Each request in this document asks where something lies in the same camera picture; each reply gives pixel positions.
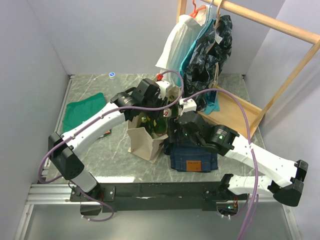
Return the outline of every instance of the gray marble table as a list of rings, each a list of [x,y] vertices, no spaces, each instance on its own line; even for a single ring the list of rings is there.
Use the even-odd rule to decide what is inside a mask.
[[[153,79],[153,74],[120,74],[123,89],[136,87],[143,78]],[[107,74],[75,75],[71,79],[70,89],[63,107],[71,102],[84,100],[92,95],[102,92],[107,101],[111,93],[108,90],[109,76]],[[244,79],[239,74],[222,74],[218,85],[225,90],[250,101]],[[58,133],[62,133],[62,120],[60,119]],[[252,141],[260,147],[264,143],[259,129],[254,134]],[[128,152],[130,138],[127,135],[127,123],[118,125],[112,129],[112,134],[95,141],[80,156],[88,171],[101,183],[159,183],[159,182],[201,182],[220,181],[224,174],[232,173],[240,176],[253,176],[255,171],[236,160],[224,156],[218,156],[218,170],[210,173],[201,172],[177,172],[170,168],[170,157],[163,152],[155,163],[150,163]],[[50,165],[47,179],[57,176],[58,170]],[[63,178],[55,183],[67,183]]]

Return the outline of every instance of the wooden clothes rack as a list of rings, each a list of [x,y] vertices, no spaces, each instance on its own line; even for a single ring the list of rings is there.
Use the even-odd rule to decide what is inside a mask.
[[[211,0],[202,0],[203,2],[210,4]],[[250,10],[248,8],[239,6],[229,1],[225,0],[213,0],[212,5],[218,6],[220,8],[237,14],[246,19],[252,20],[258,24],[265,25],[269,28],[282,32],[284,34],[290,35],[297,39],[303,40],[307,43],[312,44],[313,46],[310,50],[304,55],[302,60],[297,64],[297,66],[293,69],[293,71],[286,78],[282,86],[278,89],[278,91],[273,95],[271,100],[267,103],[267,105],[260,109],[253,104],[241,99],[240,103],[244,107],[244,110],[248,116],[248,121],[250,124],[250,134],[251,137],[258,128],[259,123],[262,118],[266,114],[266,112],[271,108],[271,106],[276,102],[276,100],[281,96],[281,94],[287,89],[290,83],[297,77],[297,75],[302,71],[302,69],[307,65],[307,63],[313,58],[313,56],[320,49],[320,35],[304,30],[302,28],[287,24],[285,22],[279,21],[272,17],[263,15],[256,11]],[[177,10],[177,22],[180,15],[186,13],[187,0],[178,0],[178,10]],[[235,106],[235,103],[230,100],[229,97],[223,96],[222,94],[218,94],[219,104],[221,111],[220,112],[212,112],[209,115],[202,114],[208,121],[214,122],[216,124],[224,124],[234,130],[238,131],[244,136],[247,136],[247,131],[245,126],[241,123],[239,124],[239,119],[242,118],[242,113],[238,109],[238,106]]]

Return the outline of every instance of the green towel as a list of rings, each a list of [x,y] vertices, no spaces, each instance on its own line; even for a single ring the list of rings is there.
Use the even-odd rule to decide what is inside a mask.
[[[62,120],[62,133],[68,132],[98,113],[107,101],[102,92],[82,101],[70,102],[65,109]]]

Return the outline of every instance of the red clip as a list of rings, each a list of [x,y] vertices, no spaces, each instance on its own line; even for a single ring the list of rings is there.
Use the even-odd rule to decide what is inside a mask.
[[[161,81],[164,78],[164,76],[162,74],[158,74],[156,76],[157,81]]]

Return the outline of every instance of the brown paper bag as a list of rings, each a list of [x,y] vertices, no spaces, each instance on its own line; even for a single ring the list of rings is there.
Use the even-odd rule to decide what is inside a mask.
[[[136,116],[132,121],[128,121],[126,131],[131,139],[131,147],[128,152],[151,163],[155,163],[162,148],[163,141],[168,137],[167,134],[153,139],[144,127],[138,127],[141,116]]]

